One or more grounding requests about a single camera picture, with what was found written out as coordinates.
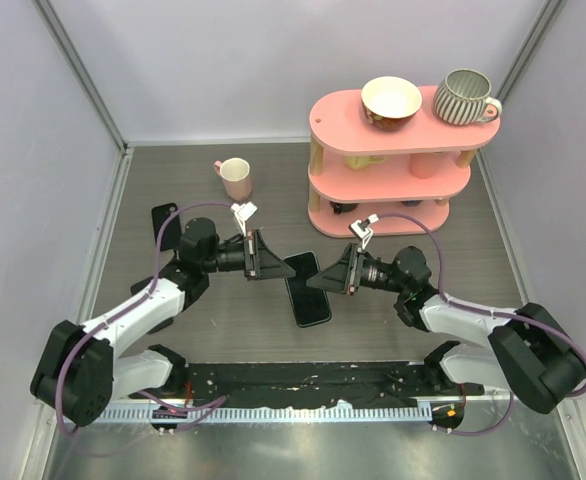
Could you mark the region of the black phone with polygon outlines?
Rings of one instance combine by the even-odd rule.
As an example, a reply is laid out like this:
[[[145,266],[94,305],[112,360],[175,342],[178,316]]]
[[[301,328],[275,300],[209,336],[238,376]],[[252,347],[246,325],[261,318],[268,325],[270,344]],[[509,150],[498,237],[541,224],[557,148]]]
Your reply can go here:
[[[142,290],[144,290],[150,284],[150,282],[151,282],[151,277],[147,277],[147,278],[131,285],[130,286],[130,294],[132,296],[137,295]],[[171,326],[173,323],[174,323],[174,318],[169,317],[169,318],[165,319],[164,321],[162,321],[161,323],[154,326],[152,329],[150,329],[148,331],[148,334],[151,335],[151,334],[157,333],[157,332]]]

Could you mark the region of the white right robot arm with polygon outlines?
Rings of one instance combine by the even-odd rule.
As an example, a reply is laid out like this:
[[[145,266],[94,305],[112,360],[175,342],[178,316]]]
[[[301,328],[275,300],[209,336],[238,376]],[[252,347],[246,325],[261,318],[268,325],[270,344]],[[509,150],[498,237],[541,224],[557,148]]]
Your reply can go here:
[[[586,393],[586,353],[544,307],[502,309],[459,300],[431,284],[426,257],[415,246],[400,250],[390,263],[373,257],[367,246],[378,219],[372,214],[354,221],[349,229],[356,242],[306,284],[344,295],[360,288],[392,292],[406,326],[454,337],[429,358],[433,364],[424,380],[430,391],[445,395],[465,383],[508,390],[542,414]]]

